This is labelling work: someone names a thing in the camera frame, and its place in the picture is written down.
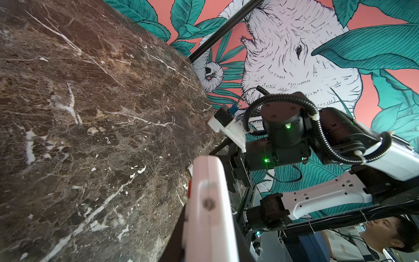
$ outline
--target marble table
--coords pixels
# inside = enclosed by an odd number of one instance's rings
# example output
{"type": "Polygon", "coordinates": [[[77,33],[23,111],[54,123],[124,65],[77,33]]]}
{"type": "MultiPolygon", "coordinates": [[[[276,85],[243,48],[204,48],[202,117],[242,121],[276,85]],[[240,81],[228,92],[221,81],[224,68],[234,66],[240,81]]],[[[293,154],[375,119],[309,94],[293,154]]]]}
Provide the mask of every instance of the marble table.
{"type": "Polygon", "coordinates": [[[157,261],[222,140],[189,60],[101,0],[0,13],[0,261],[157,261]]]}

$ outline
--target pink background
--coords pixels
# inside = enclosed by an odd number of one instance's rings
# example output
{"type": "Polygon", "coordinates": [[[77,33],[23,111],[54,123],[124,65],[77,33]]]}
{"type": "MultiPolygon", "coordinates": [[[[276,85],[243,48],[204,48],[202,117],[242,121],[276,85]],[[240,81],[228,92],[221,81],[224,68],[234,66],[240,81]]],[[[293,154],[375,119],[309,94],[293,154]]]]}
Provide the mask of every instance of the pink background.
{"type": "MultiPolygon", "coordinates": [[[[158,21],[162,25],[164,25],[172,34],[171,38],[168,43],[171,43],[177,37],[177,32],[173,28],[171,21],[170,21],[170,11],[174,0],[166,0],[162,3],[161,0],[149,0],[150,4],[154,7],[158,14],[158,21]]],[[[231,0],[207,0],[204,9],[202,10],[201,15],[199,16],[196,24],[210,19],[215,18],[219,15],[221,11],[225,9],[225,7],[231,2],[231,0]]],[[[324,6],[333,8],[332,0],[319,0],[324,6]]],[[[349,29],[357,29],[362,27],[369,27],[369,26],[378,26],[378,25],[386,25],[386,24],[402,24],[406,23],[403,20],[395,19],[383,14],[379,9],[375,7],[368,7],[365,5],[360,4],[358,10],[355,12],[353,18],[349,21],[348,27],[349,29]]],[[[233,33],[231,35],[230,41],[225,52],[233,49],[241,45],[240,38],[241,36],[246,36],[250,38],[246,30],[246,26],[244,23],[240,23],[236,25],[233,29],[233,33]]],[[[201,38],[188,40],[191,43],[199,43],[201,38]]],[[[216,43],[212,47],[213,57],[217,53],[218,47],[220,45],[220,41],[216,43]]],[[[243,50],[234,58],[230,59],[226,62],[233,62],[233,61],[244,61],[246,57],[246,50],[243,50]]],[[[397,78],[400,82],[405,84],[406,86],[412,88],[414,91],[419,93],[419,74],[418,71],[415,69],[401,69],[401,70],[388,70],[395,78],[397,78]]],[[[355,107],[355,116],[358,121],[364,123],[367,126],[371,125],[372,120],[374,117],[381,111],[381,108],[378,106],[378,94],[375,90],[375,87],[372,83],[371,77],[369,75],[362,75],[362,82],[363,82],[363,91],[360,100],[358,101],[355,107]]]]}

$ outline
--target person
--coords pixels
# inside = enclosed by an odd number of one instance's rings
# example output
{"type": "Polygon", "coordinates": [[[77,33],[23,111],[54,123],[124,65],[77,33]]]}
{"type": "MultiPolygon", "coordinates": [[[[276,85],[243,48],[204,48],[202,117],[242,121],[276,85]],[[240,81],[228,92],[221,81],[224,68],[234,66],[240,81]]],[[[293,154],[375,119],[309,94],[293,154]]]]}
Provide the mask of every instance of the person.
{"type": "MultiPolygon", "coordinates": [[[[359,249],[348,238],[332,230],[323,230],[323,237],[329,246],[330,256],[336,261],[363,259],[359,249]]],[[[368,221],[365,231],[359,233],[371,249],[377,261],[386,260],[384,248],[402,252],[413,252],[419,244],[419,230],[403,216],[394,216],[368,221]]]]}

